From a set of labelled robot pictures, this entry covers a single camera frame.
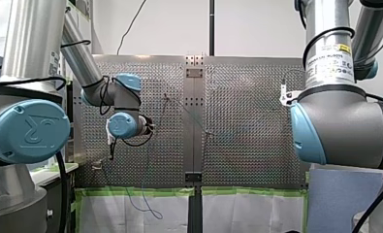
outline green tape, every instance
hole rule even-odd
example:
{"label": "green tape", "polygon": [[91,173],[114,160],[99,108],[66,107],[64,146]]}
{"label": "green tape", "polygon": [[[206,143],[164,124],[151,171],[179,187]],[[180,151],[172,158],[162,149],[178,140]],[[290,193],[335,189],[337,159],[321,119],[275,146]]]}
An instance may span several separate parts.
{"label": "green tape", "polygon": [[75,203],[75,202],[71,203],[71,206],[70,206],[70,212],[75,211],[76,208],[77,208],[77,207],[76,207],[76,203]]}
{"label": "green tape", "polygon": [[80,233],[80,216],[81,216],[81,203],[82,203],[82,196],[77,195],[76,193],[76,232]]}
{"label": "green tape", "polygon": [[253,194],[262,196],[305,197],[306,190],[273,189],[258,187],[203,187],[203,195]]}
{"label": "green tape", "polygon": [[147,197],[192,196],[194,188],[144,188],[142,190],[138,187],[106,186],[76,189],[76,195],[79,196],[143,196],[143,192]]}
{"label": "green tape", "polygon": [[305,172],[305,182],[309,183],[309,172]]}
{"label": "green tape", "polygon": [[306,233],[306,228],[308,225],[308,191],[303,197],[303,233]]}

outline white wall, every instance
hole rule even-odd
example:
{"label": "white wall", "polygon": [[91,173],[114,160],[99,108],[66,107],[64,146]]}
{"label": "white wall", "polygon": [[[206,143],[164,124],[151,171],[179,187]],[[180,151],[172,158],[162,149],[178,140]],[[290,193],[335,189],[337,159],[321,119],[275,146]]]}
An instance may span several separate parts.
{"label": "white wall", "polygon": [[[116,54],[142,0],[94,0],[93,24],[100,45],[94,52]],[[147,1],[120,54],[185,55],[207,51],[207,0]]]}
{"label": "white wall", "polygon": [[[115,54],[122,34],[143,0],[94,0],[93,52]],[[350,8],[355,27],[361,8]],[[215,55],[301,57],[305,31],[293,0],[217,0]],[[147,1],[120,54],[185,55],[208,53],[208,0]],[[383,95],[383,50],[378,76],[362,82]]]}

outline pegboard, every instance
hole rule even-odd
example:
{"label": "pegboard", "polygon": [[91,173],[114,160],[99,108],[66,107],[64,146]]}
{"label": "pegboard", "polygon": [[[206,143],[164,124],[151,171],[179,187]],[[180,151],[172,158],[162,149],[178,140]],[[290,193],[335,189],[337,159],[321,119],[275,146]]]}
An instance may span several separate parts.
{"label": "pegboard", "polygon": [[[289,110],[278,101],[283,77],[289,90],[303,89],[303,75],[289,72],[300,59],[201,57],[190,78],[188,56],[95,58],[103,75],[141,77],[141,112],[157,131],[142,148],[119,142],[109,161],[105,124],[113,110],[100,116],[98,108],[77,104],[75,156],[83,161],[77,186],[185,186],[190,171],[202,172],[203,185],[304,186],[307,167],[294,154]],[[101,169],[94,168],[99,162]]]}
{"label": "pegboard", "polygon": [[302,90],[298,59],[206,59],[203,185],[304,188],[291,118],[279,102],[282,79]]}

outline silver robot arm segment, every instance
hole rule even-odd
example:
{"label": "silver robot arm segment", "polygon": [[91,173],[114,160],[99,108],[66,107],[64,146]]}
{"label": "silver robot arm segment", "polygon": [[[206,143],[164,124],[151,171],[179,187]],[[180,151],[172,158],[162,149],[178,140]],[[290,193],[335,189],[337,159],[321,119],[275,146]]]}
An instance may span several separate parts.
{"label": "silver robot arm segment", "polygon": [[[79,41],[82,41],[80,31],[71,13],[66,13],[63,44]],[[128,139],[151,133],[151,119],[139,115],[140,78],[121,74],[115,78],[104,79],[85,45],[74,45],[61,51],[82,86],[81,98],[84,102],[96,107],[114,106],[117,113],[110,118],[108,124],[114,138]]]}
{"label": "silver robot arm segment", "polygon": [[363,6],[352,41],[355,79],[359,81],[376,76],[375,55],[383,45],[383,1],[362,0],[361,3]]}
{"label": "silver robot arm segment", "polygon": [[[304,54],[306,90],[291,108],[294,147],[306,162],[383,169],[383,103],[369,103],[354,82],[351,3],[303,1],[308,42]],[[383,29],[374,31],[382,33]],[[374,46],[369,43],[379,41],[373,39],[377,37],[382,35],[355,39],[360,41],[354,44],[359,48],[357,59],[371,55],[368,51]]]}

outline warning label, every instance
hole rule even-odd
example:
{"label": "warning label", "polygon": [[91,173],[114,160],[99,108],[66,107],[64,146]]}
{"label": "warning label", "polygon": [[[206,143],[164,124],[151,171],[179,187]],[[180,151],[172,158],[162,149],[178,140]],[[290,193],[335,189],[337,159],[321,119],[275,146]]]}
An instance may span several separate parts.
{"label": "warning label", "polygon": [[57,75],[59,60],[60,60],[60,56],[55,51],[52,51],[49,57],[49,67],[48,67],[48,74],[50,76]]}
{"label": "warning label", "polygon": [[324,53],[318,54],[306,63],[306,76],[309,78],[343,78],[354,80],[354,67],[351,49],[345,45],[323,48]]}

